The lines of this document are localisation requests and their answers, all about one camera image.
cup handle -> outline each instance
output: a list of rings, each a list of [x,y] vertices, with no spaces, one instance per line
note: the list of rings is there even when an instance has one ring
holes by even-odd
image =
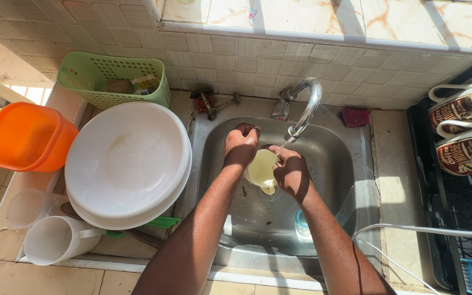
[[[440,135],[443,138],[451,138],[451,137],[456,136],[456,134],[447,133],[442,129],[442,126],[447,125],[447,124],[472,128],[472,122],[463,122],[463,121],[457,121],[457,120],[446,120],[446,121],[440,122],[440,124],[436,126],[436,133],[438,133],[438,135]]]
[[[274,188],[274,186],[269,186],[269,187],[261,187],[262,191],[264,193],[266,193],[267,195],[273,195],[274,192],[276,191],[276,189]]]
[[[469,89],[469,88],[472,88],[472,84],[465,84],[465,85],[455,85],[455,84],[439,84],[439,85],[436,85],[435,87],[431,88],[431,90],[429,90],[429,98],[438,103],[438,104],[441,104],[445,101],[445,98],[442,98],[442,97],[437,97],[436,95],[434,95],[434,91],[438,88],[457,88],[457,89]]]
[[[97,237],[101,235],[106,235],[107,230],[102,228],[88,229],[86,231],[78,231],[78,239]]]

wooden spoon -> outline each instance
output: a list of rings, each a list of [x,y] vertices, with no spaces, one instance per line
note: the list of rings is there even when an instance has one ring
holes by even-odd
[[[74,208],[72,207],[72,204],[70,204],[70,202],[64,203],[61,206],[61,211],[63,213],[65,213],[65,215],[67,215],[68,217],[71,217],[71,218],[74,218],[74,219],[77,219],[77,220],[81,220],[81,221],[85,221],[85,220],[83,220],[83,218],[81,218],[78,215],[78,213],[76,213],[76,211],[74,210]],[[136,240],[138,240],[140,242],[143,242],[143,243],[145,243],[149,246],[152,246],[156,249],[160,249],[161,245],[163,245],[163,243],[165,242],[164,240],[162,240],[160,238],[156,238],[155,236],[149,235],[146,232],[140,231],[139,229],[136,229],[136,228],[124,229],[124,230],[119,231],[119,232],[122,232],[122,233],[128,235],[129,237],[135,238]]]

coffee mug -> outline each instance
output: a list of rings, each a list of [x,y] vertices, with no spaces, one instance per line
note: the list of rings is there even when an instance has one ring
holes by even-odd
[[[63,216],[61,205],[68,202],[64,195],[38,191],[21,191],[8,204],[7,222],[15,228],[31,227],[47,216]]]
[[[446,124],[471,128],[471,130],[460,134],[450,134],[443,130]],[[472,123],[447,120],[438,124],[436,132],[445,137],[436,143],[440,167],[454,175],[472,174]]]
[[[23,242],[28,261],[51,265],[87,253],[106,230],[67,216],[49,216],[32,226]]]
[[[463,91],[448,98],[440,98],[434,94],[438,88],[455,88],[463,89]],[[436,85],[429,91],[429,98],[437,103],[429,108],[429,120],[434,131],[437,130],[441,122],[446,120],[472,122],[472,84]],[[443,124],[443,130],[447,133],[458,134],[470,130],[470,128],[455,124]]]
[[[272,151],[259,150],[256,152],[256,157],[254,157],[252,163],[243,172],[243,176],[250,183],[258,185],[267,195],[272,195],[276,192],[274,186],[277,184],[273,168],[274,164],[279,161],[278,156]]]

faucet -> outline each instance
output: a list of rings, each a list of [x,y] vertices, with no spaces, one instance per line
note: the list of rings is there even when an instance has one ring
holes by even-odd
[[[280,92],[280,102],[274,107],[272,111],[272,118],[279,121],[286,121],[289,116],[289,111],[291,110],[290,103],[295,100],[298,96],[298,93],[304,90],[306,87],[311,88],[311,98],[305,107],[305,110],[302,113],[302,116],[298,120],[296,125],[291,126],[283,134],[283,139],[286,143],[293,143],[302,135],[304,129],[311,122],[312,117],[318,110],[321,99],[321,85],[318,79],[316,78],[305,78],[298,83],[292,89],[284,89]]]

chrome faucet spout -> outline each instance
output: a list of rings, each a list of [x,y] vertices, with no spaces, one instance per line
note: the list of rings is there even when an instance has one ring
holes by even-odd
[[[305,110],[302,113],[302,116],[298,120],[298,123],[296,123],[294,126],[291,126],[285,131],[283,134],[283,138],[285,139],[285,142],[287,143],[293,143],[298,138],[302,135],[302,132],[309,126],[311,123],[311,119],[318,110],[318,106],[320,105],[320,99],[321,99],[321,84],[316,78],[305,78],[298,85],[296,85],[293,89],[290,91],[283,91],[281,93],[281,99],[283,102],[280,102],[280,104],[287,105],[296,97],[298,96],[298,93],[302,90],[304,90],[306,87],[310,87],[311,89],[311,97],[309,99],[309,102],[307,103],[307,106],[305,107]],[[273,113],[273,117],[278,119],[275,116],[275,113],[278,113],[277,108],[275,108],[275,112]],[[284,118],[282,120],[285,120],[288,116],[288,110],[286,112]]]

